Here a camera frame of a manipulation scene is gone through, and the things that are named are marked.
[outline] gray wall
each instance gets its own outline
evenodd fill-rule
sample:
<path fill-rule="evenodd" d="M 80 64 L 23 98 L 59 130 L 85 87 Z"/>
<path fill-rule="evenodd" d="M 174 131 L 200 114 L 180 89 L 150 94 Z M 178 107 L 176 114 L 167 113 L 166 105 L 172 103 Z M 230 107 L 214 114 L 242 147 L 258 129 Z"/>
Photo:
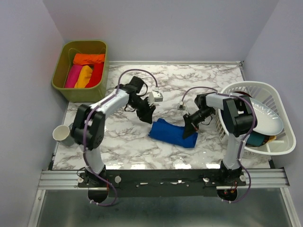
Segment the gray wall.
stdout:
<path fill-rule="evenodd" d="M 256 43 L 244 70 L 248 80 L 263 81 L 279 92 L 297 138 L 296 149 L 276 157 L 285 166 L 290 192 L 303 223 L 303 1 L 280 0 Z"/>
<path fill-rule="evenodd" d="M 102 39 L 112 61 L 244 60 L 278 0 L 44 0 L 65 40 Z"/>
<path fill-rule="evenodd" d="M 63 39 L 41 0 L 1 1 L 0 29 L 0 226 L 25 227 L 66 106 L 51 88 Z"/>

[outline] marble surface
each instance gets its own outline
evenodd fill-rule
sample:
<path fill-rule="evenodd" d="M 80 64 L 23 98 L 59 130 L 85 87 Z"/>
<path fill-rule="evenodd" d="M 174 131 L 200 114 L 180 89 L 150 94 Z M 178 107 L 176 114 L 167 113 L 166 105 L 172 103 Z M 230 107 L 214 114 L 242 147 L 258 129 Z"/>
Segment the marble surface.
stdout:
<path fill-rule="evenodd" d="M 179 126 L 184 126 L 182 116 L 185 112 L 177 110 L 177 105 L 190 87 L 207 86 L 222 90 L 230 83 L 242 81 L 240 69 L 235 65 L 114 65 L 109 70 L 107 94 L 113 91 L 123 71 L 134 68 L 151 72 L 164 96 L 153 114 L 153 120 L 163 118 Z M 155 86 L 152 77 L 142 72 L 125 74 L 121 83 L 128 83 L 133 75 L 144 79 L 149 89 Z M 206 90 L 194 89 L 187 94 L 185 102 L 190 113 L 197 110 L 194 98 L 203 92 Z M 69 103 L 65 125 L 73 122 L 80 104 Z M 136 113 L 124 112 L 123 108 L 108 117 L 101 144 L 101 155 L 107 169 L 219 168 L 226 152 L 226 145 L 219 140 L 214 120 L 208 126 L 200 126 L 193 149 L 151 139 L 148 136 L 150 129 L 151 125 L 141 122 Z M 247 168 L 269 168 L 269 158 L 245 151 L 242 163 Z M 69 148 L 58 145 L 53 170 L 75 170 L 83 166 L 82 151 L 78 145 Z"/>

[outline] white laundry basket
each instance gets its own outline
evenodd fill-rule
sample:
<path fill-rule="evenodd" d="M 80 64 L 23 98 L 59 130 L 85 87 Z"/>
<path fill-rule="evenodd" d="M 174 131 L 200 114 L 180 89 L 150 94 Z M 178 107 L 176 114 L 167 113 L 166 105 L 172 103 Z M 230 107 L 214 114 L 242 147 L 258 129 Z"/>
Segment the white laundry basket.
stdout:
<path fill-rule="evenodd" d="M 285 155 L 292 152 L 296 146 L 296 140 L 277 90 L 266 83 L 244 81 L 232 83 L 226 86 L 222 90 L 222 93 L 228 94 L 237 91 L 243 91 L 250 94 L 254 99 L 275 111 L 281 117 L 284 124 L 284 129 L 280 134 L 277 135 L 276 140 L 261 147 L 245 147 L 245 150 L 271 156 Z M 217 111 L 215 119 L 220 140 L 225 144 L 228 141 L 228 131 L 225 125 L 222 124 L 223 120 L 221 111 Z"/>

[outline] olive green bin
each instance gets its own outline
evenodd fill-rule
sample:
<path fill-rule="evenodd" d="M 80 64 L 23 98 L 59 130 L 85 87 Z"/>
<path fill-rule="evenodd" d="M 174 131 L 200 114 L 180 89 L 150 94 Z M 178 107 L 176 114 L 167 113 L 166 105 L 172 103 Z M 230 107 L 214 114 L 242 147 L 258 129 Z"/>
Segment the olive green bin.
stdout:
<path fill-rule="evenodd" d="M 104 68 L 101 81 L 90 88 L 64 88 L 72 61 L 77 53 L 105 54 Z M 107 45 L 100 40 L 72 41 L 67 43 L 61 52 L 52 79 L 52 85 L 70 102 L 97 102 L 104 98 L 109 64 L 107 60 Z"/>

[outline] folded towel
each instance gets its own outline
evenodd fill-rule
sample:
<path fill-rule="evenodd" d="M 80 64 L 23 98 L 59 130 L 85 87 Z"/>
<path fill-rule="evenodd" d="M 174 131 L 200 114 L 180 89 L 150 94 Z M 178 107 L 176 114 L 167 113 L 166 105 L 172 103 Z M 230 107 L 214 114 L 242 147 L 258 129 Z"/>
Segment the folded towel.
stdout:
<path fill-rule="evenodd" d="M 164 119 L 159 118 L 153 122 L 149 136 L 167 143 L 182 146 L 184 148 L 194 148 L 198 133 L 194 133 L 186 139 L 182 138 L 184 127 L 172 125 Z"/>
<path fill-rule="evenodd" d="M 85 86 L 89 83 L 92 72 L 93 70 L 90 68 L 90 66 L 83 66 L 74 88 L 85 88 Z"/>
<path fill-rule="evenodd" d="M 93 65 L 103 63 L 105 54 L 84 54 L 77 53 L 74 57 L 73 63 L 75 65 Z"/>
<path fill-rule="evenodd" d="M 85 88 L 96 86 L 102 79 L 104 63 L 94 64 L 94 70 L 91 74 L 91 78 L 89 83 L 85 86 Z"/>
<path fill-rule="evenodd" d="M 74 88 L 75 87 L 75 84 L 78 81 L 82 67 L 83 67 L 82 65 L 73 65 L 71 67 L 71 70 L 69 71 L 69 73 L 67 75 L 67 80 L 64 85 L 65 88 Z"/>

